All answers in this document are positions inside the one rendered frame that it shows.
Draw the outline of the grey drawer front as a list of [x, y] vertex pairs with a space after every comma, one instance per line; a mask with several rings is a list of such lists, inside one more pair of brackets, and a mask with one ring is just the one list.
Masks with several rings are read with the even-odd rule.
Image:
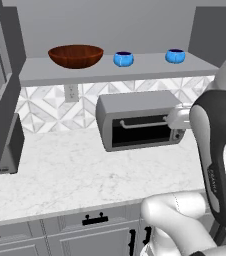
[[[89, 214], [91, 218], [96, 218], [99, 213], [103, 212], [104, 216], [108, 216], [109, 221], [104, 223], [92, 224], [83, 226], [82, 220], [85, 219], [85, 215]], [[85, 228], [93, 228], [97, 226], [128, 222], [137, 220], [139, 218], [139, 205], [126, 205], [116, 206], [112, 208], [99, 209], [88, 212], [75, 213], [70, 215], [64, 215], [57, 218], [59, 230], [63, 231], [75, 231]]]
[[27, 240], [31, 237], [27, 222], [0, 226], [0, 244]]

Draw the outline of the grey toaster oven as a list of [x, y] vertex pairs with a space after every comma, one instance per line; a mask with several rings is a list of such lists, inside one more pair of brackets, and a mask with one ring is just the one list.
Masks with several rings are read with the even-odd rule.
[[180, 101], [168, 90], [102, 94], [96, 104], [95, 116], [103, 146], [107, 152], [178, 144], [184, 129], [167, 125], [124, 129], [127, 125], [166, 122], [169, 112]]

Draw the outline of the blue glass cup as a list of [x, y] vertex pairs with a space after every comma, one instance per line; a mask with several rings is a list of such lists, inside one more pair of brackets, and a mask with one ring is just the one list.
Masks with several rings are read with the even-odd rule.
[[113, 62], [118, 67], [129, 67], [134, 62], [134, 56], [131, 52], [116, 52], [113, 57]]
[[165, 60], [169, 63], [180, 64], [185, 60], [185, 52], [181, 49], [169, 49], [165, 54]]

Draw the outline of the white wall outlet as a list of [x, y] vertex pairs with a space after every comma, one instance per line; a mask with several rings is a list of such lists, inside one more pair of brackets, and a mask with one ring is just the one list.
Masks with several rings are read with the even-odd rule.
[[79, 90], [77, 84], [68, 84], [64, 86], [65, 101], [67, 103], [79, 101]]

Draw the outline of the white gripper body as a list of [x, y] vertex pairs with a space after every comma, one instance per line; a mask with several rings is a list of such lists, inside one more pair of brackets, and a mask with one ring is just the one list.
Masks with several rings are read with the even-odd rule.
[[176, 105], [167, 115], [165, 121], [171, 129], [190, 129], [189, 112], [191, 105]]

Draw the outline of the brown wooden bowl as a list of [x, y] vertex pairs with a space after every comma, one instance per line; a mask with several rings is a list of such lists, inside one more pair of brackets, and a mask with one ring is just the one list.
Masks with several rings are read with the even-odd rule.
[[48, 51], [50, 59], [67, 69], [84, 69], [100, 61], [104, 51], [92, 45], [64, 45]]

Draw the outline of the grey cupboard door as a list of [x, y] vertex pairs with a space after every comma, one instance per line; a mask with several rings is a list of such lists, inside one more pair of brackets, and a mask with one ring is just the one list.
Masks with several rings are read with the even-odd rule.
[[48, 237], [52, 256], [129, 256], [129, 230], [139, 221], [86, 228]]
[[24, 246], [0, 250], [0, 256], [39, 256], [34, 246]]
[[138, 231], [138, 236], [137, 236], [137, 246], [136, 246], [136, 255], [137, 256], [140, 256], [141, 250], [145, 246], [143, 244], [143, 240], [145, 239], [145, 236], [146, 236], [146, 231], [144, 230], [144, 228], [146, 226], [150, 226], [150, 225], [145, 220], [141, 219], [139, 222], [139, 231]]

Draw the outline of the grey open wall cabinet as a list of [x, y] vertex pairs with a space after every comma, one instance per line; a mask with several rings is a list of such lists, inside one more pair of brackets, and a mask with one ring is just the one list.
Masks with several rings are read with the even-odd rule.
[[[213, 75], [217, 67], [188, 52], [197, 7], [226, 7], [226, 0], [2, 0], [18, 14], [26, 61], [23, 87], [71, 83]], [[104, 50], [86, 69], [55, 64], [48, 51], [61, 45], [89, 44]], [[169, 49], [185, 60], [169, 63]], [[118, 67], [116, 52], [131, 52], [134, 62]]]

